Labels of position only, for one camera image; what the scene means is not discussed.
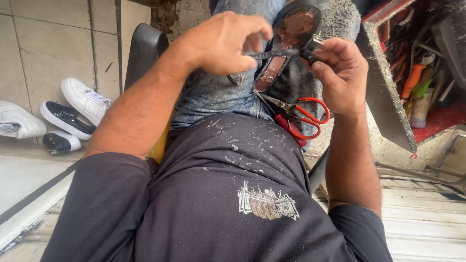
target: white nike sneaker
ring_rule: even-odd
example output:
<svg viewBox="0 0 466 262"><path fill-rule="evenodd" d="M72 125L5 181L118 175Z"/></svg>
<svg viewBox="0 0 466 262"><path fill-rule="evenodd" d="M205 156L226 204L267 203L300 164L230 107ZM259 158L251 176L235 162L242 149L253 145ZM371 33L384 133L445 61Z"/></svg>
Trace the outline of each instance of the white nike sneaker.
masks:
<svg viewBox="0 0 466 262"><path fill-rule="evenodd" d="M110 99L97 94L75 78L62 81L62 92L68 103L95 126L99 126L105 112L112 105Z"/></svg>
<svg viewBox="0 0 466 262"><path fill-rule="evenodd" d="M43 136L47 127L37 117L17 104L0 101L0 135L12 138Z"/></svg>

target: jeans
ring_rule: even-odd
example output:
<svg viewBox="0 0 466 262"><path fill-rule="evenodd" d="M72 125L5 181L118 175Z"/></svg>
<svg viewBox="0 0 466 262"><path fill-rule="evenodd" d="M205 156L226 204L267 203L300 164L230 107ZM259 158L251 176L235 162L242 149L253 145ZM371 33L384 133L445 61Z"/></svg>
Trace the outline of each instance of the jeans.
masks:
<svg viewBox="0 0 466 262"><path fill-rule="evenodd" d="M219 0L213 15L231 10L245 15L262 15L270 24L273 24L284 5L285 0ZM352 19L349 24L340 23L344 27L342 32L356 30L356 33L353 34L356 38L359 23L360 18L358 19L358 17ZM332 24L332 33L335 33L334 27L335 25ZM324 38L335 36L325 35L325 25L321 25L321 30ZM263 41L263 50L266 45L267 42ZM239 86L232 85L226 76L216 76L201 69L191 73L176 104L175 113L171 119L172 130L187 128L204 117L218 113L236 113L273 121L271 112L252 93L255 73L256 70L240 73L240 76L243 76L243 81ZM300 97L322 99L322 84L305 69L299 57L293 57L286 70L269 90L268 95L277 97L286 103L296 103L297 98ZM320 118L324 112L321 106L315 104L305 104L303 108L316 118ZM304 135L310 136L314 133L315 127L300 121L293 122ZM309 143L303 150L306 151L308 148Z"/></svg>

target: red scissors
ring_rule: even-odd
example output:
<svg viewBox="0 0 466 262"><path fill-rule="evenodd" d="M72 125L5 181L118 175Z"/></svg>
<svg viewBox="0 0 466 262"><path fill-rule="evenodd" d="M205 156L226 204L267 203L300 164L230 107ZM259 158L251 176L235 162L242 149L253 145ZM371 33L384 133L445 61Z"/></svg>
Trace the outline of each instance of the red scissors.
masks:
<svg viewBox="0 0 466 262"><path fill-rule="evenodd" d="M298 103L303 103L303 102L307 102L307 101L312 101L312 102L316 102L318 103L319 105L321 105L324 110L325 110L325 113L327 115L327 117L325 118L325 120L321 121L317 118L315 118L313 115L311 115L309 112L307 112L306 110L304 110L301 106L299 106L298 104L295 104L295 103L285 103L283 101L280 101L278 99L275 99L273 97L269 97L267 95L261 95L265 100L267 100L268 102L276 105L278 108L282 109L283 111L285 111L285 113L289 116L289 117L292 117L292 118L295 118L295 119L298 119L302 122L305 122L305 123L308 123L308 124L311 124L313 126L315 126L317 128L317 133L315 133L314 135L312 136L304 136L303 134L300 134L300 133L297 133L296 130L294 128L292 128L292 125L290 125L290 121L287 120L288 122L288 132L293 135L294 137L296 138L299 138L299 139L304 139L304 140L309 140L309 139L314 139L316 137L318 137L321 133L321 128L320 128L320 124L325 124L326 122L328 122L330 120L330 111L329 111L329 108L324 104L324 102L318 98L315 98L315 97L302 97L302 98L298 98ZM290 110L292 108L295 108L296 110L298 110L299 112L301 112L303 115L305 115L307 118L301 118L301 117L298 117L298 116L295 116L293 115Z"/></svg>

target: person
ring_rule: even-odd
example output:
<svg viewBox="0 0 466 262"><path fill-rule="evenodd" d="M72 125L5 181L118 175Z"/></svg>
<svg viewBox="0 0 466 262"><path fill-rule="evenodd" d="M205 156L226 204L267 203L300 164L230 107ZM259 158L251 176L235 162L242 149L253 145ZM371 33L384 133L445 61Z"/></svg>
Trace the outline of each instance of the person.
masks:
<svg viewBox="0 0 466 262"><path fill-rule="evenodd" d="M307 191L301 149L251 92L252 81L225 84L227 74L254 75L257 62L242 51L260 52L272 36L268 18L222 12L174 41L107 111L41 260L391 261L366 122L366 60L339 38L314 51L324 62L311 70L335 116L326 214ZM147 186L144 157L196 68L207 82L222 76L213 97L237 99L207 101L193 119L180 105L209 96L188 103L185 90L172 119L183 128Z"/></svg>

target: black sneaker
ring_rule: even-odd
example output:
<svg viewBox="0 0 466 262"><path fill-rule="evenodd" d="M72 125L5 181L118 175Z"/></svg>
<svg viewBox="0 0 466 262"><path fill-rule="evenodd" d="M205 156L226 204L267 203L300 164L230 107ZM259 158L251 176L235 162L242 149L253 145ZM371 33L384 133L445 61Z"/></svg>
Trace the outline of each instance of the black sneaker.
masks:
<svg viewBox="0 0 466 262"><path fill-rule="evenodd" d="M50 131L45 134L42 143L52 155L63 154L81 148L81 142L76 136L61 130Z"/></svg>
<svg viewBox="0 0 466 262"><path fill-rule="evenodd" d="M77 136L82 140L89 140L96 130L93 125L88 125L76 119L79 112L72 108L57 104L52 101L43 102L40 111L42 116L52 124L66 132Z"/></svg>

